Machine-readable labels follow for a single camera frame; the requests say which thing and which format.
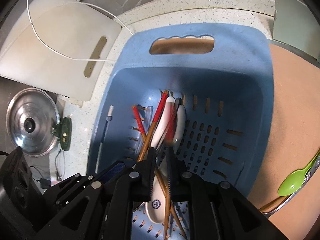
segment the silver screw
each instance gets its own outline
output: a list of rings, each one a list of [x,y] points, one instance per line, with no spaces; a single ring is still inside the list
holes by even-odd
[[[224,189],[230,188],[230,183],[227,181],[223,181],[220,183],[220,187],[222,187]]]
[[[130,172],[129,173],[129,177],[130,178],[137,178],[137,177],[139,177],[140,176],[140,174],[139,174],[139,172],[137,172],[137,171],[132,171],[132,172]]]
[[[185,171],[184,173],[182,173],[182,177],[189,179],[191,178],[192,173],[190,171]]]
[[[100,188],[101,187],[101,182],[100,181],[94,181],[91,183],[91,187],[93,187],[94,189]]]

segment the circular logo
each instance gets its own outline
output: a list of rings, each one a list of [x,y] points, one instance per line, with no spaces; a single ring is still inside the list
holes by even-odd
[[[155,200],[152,202],[152,207],[153,207],[154,209],[158,209],[160,206],[161,206],[160,200],[155,199]]]

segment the green plastic spoon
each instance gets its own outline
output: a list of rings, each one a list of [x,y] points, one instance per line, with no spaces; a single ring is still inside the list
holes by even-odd
[[[290,173],[288,177],[282,182],[278,189],[279,196],[288,196],[297,191],[304,181],[307,172],[310,170],[315,160],[318,158],[320,151],[312,158],[312,160],[302,170],[296,170]]]

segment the basket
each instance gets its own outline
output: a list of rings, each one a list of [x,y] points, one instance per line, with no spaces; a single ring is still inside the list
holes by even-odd
[[[206,54],[149,53],[159,38],[191,35],[213,37],[213,50]],[[227,180],[247,196],[268,142],[273,71],[265,36],[241,25],[174,25],[130,38],[100,105],[87,173],[94,173],[96,167],[101,171],[122,158],[137,158],[139,132],[133,129],[137,125],[132,105],[155,109],[159,91],[165,89],[185,100],[187,121],[177,158],[204,180]],[[108,117],[110,106],[112,118]],[[176,209],[188,234],[188,203],[176,203]],[[149,221],[144,206],[133,213],[132,239],[162,239],[162,231],[161,224]],[[183,239],[173,220],[168,234],[171,239]]]

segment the green clip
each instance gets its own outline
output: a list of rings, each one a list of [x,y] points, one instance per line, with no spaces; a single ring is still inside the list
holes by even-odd
[[[68,151],[71,142],[71,118],[64,117],[61,123],[55,124],[52,128],[52,134],[58,137],[61,149]]]

